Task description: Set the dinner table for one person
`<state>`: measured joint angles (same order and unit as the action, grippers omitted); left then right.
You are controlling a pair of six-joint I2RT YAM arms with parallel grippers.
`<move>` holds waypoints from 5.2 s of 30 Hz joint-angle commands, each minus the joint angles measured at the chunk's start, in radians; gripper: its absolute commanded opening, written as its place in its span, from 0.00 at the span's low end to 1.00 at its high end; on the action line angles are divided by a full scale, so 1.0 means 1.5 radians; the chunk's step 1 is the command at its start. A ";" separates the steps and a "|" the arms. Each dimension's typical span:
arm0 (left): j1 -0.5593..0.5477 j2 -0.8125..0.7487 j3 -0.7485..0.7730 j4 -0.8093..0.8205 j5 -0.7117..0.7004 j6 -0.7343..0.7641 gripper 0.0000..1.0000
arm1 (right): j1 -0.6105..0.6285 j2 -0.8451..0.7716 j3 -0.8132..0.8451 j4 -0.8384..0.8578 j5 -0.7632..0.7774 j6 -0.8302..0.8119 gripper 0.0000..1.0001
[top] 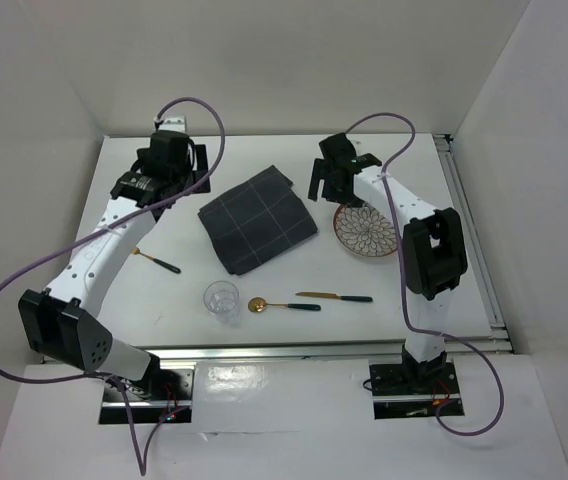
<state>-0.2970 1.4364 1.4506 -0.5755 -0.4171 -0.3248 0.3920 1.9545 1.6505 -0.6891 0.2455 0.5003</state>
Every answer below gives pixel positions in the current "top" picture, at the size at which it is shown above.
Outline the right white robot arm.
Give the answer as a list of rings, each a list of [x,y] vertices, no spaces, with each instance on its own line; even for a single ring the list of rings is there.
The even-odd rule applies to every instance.
[[[453,291],[467,272],[460,215],[418,198],[384,170],[372,154],[359,155],[344,133],[319,142],[308,198],[360,207],[368,204],[398,235],[400,295],[409,334],[402,347],[400,379],[424,391],[446,362],[445,330]]]

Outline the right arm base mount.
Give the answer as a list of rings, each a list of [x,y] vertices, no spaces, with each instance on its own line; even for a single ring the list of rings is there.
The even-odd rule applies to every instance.
[[[422,383],[411,383],[400,364],[371,364],[362,387],[372,395],[376,420],[434,417],[440,406],[442,417],[465,414],[452,362]]]

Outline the dark grey checked cloth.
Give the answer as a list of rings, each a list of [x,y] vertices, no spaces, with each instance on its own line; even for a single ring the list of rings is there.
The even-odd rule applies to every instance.
[[[222,266],[236,276],[318,233],[314,219],[293,191],[293,182],[275,166],[203,206],[198,218]]]

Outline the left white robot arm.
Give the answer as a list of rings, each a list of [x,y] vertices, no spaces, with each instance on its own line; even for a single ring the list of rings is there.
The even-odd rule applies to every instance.
[[[110,192],[95,237],[42,291],[27,290],[18,310],[30,348],[87,374],[113,374],[140,399],[161,397],[180,383],[159,358],[116,339],[98,315],[104,298],[137,244],[155,227],[162,202],[204,180],[204,145],[188,135],[158,130]]]

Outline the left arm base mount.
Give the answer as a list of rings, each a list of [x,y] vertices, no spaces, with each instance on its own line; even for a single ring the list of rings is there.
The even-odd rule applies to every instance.
[[[195,381],[193,362],[169,362],[167,369],[180,377],[178,386],[164,384],[157,393],[145,393],[134,387],[127,380],[122,384],[123,395],[112,380],[104,384],[100,404],[98,423],[100,425],[124,425],[128,423],[124,398],[131,407],[132,418],[136,425],[155,424],[162,415],[170,416],[167,424],[188,424],[192,421],[192,397]]]

